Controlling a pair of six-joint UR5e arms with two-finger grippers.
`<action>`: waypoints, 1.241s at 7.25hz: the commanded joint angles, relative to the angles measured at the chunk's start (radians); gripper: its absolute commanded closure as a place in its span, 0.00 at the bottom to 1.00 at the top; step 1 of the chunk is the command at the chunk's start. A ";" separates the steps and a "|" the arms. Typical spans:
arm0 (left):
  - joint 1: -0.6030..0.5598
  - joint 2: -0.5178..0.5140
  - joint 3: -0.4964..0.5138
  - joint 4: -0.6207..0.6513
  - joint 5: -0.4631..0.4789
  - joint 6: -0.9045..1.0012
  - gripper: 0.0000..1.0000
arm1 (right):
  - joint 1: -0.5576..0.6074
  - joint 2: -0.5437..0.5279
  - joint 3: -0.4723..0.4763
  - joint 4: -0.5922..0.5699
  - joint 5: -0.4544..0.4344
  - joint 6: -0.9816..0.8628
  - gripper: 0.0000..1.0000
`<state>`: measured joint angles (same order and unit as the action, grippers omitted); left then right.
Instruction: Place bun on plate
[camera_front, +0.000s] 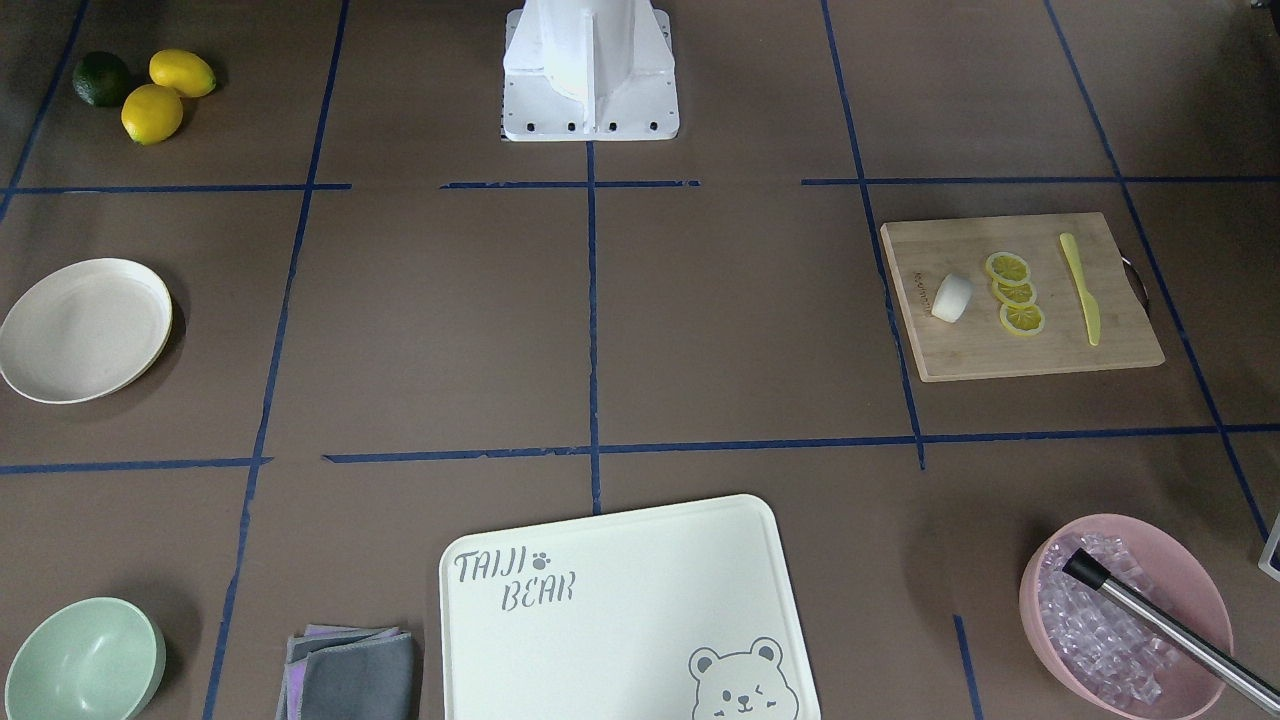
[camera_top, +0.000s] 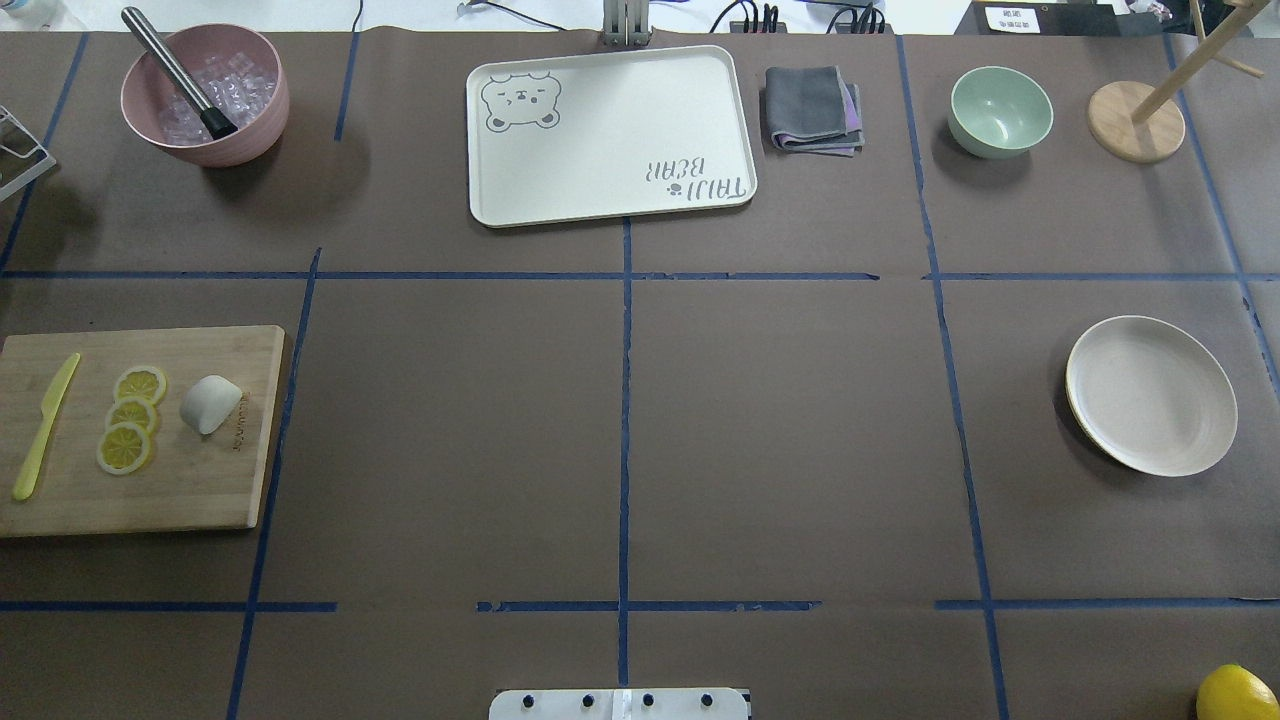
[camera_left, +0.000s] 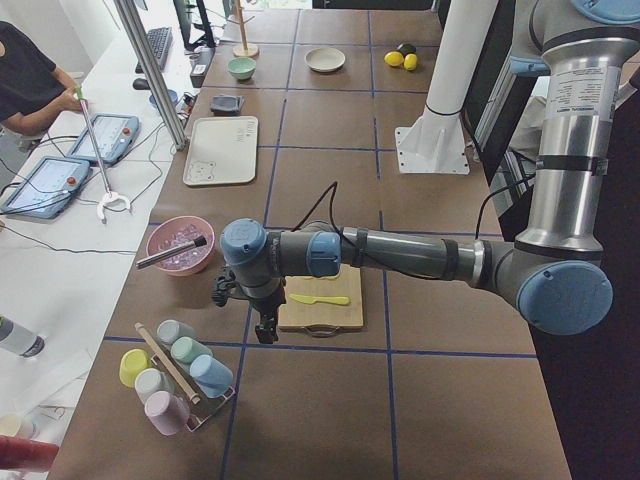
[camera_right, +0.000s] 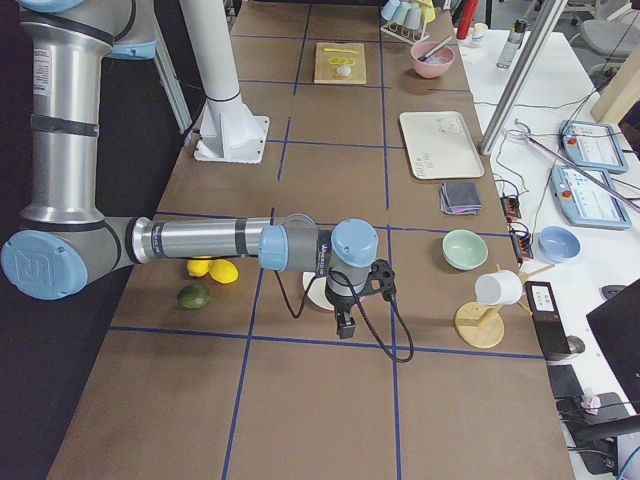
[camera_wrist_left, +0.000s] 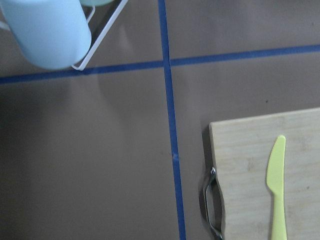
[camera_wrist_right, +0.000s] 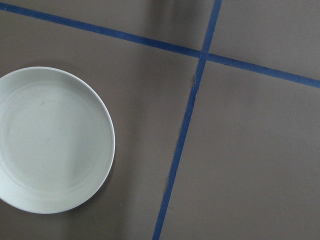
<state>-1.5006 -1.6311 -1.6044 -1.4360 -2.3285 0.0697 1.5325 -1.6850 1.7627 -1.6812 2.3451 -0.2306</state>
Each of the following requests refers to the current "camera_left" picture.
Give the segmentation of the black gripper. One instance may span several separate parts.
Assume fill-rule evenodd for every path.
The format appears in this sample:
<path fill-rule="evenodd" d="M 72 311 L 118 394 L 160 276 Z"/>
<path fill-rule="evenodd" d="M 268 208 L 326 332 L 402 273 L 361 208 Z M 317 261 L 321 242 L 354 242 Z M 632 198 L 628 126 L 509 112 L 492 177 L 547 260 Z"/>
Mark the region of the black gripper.
<path fill-rule="evenodd" d="M 278 310 L 285 304 L 284 280 L 276 281 L 275 288 L 266 296 L 257 298 L 246 293 L 235 273 L 229 266 L 225 266 L 215 278 L 211 299 L 218 307 L 224 307 L 229 299 L 245 300 L 261 315 L 266 315 L 264 325 L 255 326 L 255 333 L 260 343 L 275 343 L 278 341 L 277 324 Z"/>

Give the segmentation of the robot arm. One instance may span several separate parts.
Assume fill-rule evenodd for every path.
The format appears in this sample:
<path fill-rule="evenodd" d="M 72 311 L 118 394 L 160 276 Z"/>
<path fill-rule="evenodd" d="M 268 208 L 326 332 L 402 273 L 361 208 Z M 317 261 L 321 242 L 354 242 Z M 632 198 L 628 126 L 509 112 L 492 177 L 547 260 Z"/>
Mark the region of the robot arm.
<path fill-rule="evenodd" d="M 512 242 L 464 245 L 303 219 L 267 232 L 239 219 L 222 232 L 225 267 L 212 299 L 258 311 L 260 342 L 278 338 L 289 277 L 335 275 L 342 265 L 428 280 L 459 280 L 495 293 L 537 329 L 581 333 L 613 301 L 593 228 L 623 64 L 639 48 L 635 1 L 520 1 L 511 69 L 550 79 L 526 229 Z"/>

